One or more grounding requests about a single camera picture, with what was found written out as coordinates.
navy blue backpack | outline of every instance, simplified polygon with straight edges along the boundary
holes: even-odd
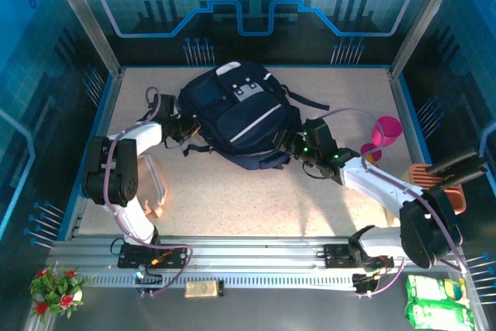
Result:
[[[208,146],[189,145],[184,155],[190,150],[214,150],[247,170],[281,169],[290,155],[275,148],[275,135],[283,129],[301,131],[300,110],[286,95],[329,110],[327,105],[289,92],[265,67],[254,62],[233,61],[190,81],[177,102],[182,112],[198,120],[198,133]]]

pink cup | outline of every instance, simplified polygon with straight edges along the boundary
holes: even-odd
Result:
[[[364,155],[367,151],[371,151],[372,149],[375,149],[376,146],[373,145],[372,143],[366,143],[360,148],[360,155]],[[374,151],[372,154],[370,154],[374,162],[378,162],[382,158],[382,151]]]
[[[403,133],[403,126],[401,125],[401,122],[394,116],[381,116],[378,119],[378,122],[381,124],[382,130],[384,131],[383,147],[390,146]],[[379,127],[377,124],[372,129],[370,141],[376,147],[381,145],[381,132],[379,132]]]

orange basket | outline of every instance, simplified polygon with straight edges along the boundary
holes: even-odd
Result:
[[[430,189],[443,181],[444,178],[438,178],[425,171],[430,166],[430,164],[412,164],[408,169],[410,182],[422,188]],[[444,192],[448,195],[456,215],[467,209],[467,202],[465,201],[465,194],[461,184],[446,188]]]

beige floor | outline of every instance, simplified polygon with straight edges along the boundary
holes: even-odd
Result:
[[[146,111],[145,89],[157,86],[177,95],[204,68],[128,69],[109,133],[133,124]],[[357,107],[374,116],[398,116],[385,69],[272,67],[279,81],[332,109]],[[302,118],[321,115],[299,104]],[[359,150],[369,142],[373,123],[355,113],[327,119],[341,147]],[[366,225],[386,226],[384,210],[358,191],[333,181],[307,177],[292,161],[283,171],[245,171],[218,154],[153,148],[166,174],[168,196],[163,216],[153,221],[161,234],[186,236],[331,236],[349,235]],[[403,136],[384,151],[379,167],[402,177],[410,157]],[[102,207],[89,201],[80,234],[116,234],[119,228]]]

artificial flower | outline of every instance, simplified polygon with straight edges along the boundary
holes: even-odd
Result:
[[[59,303],[60,307],[63,310],[69,308],[71,305],[74,304],[73,299],[74,299],[73,295],[62,295],[62,297],[60,298],[60,303]]]
[[[67,278],[74,278],[76,276],[76,271],[66,271],[65,276]]]
[[[48,306],[49,305],[46,302],[37,302],[35,312],[39,315],[43,315],[47,312]]]
[[[38,271],[38,273],[36,273],[36,278],[40,278],[42,277],[43,275],[46,274],[46,272],[48,271],[48,269],[42,269],[41,271]]]

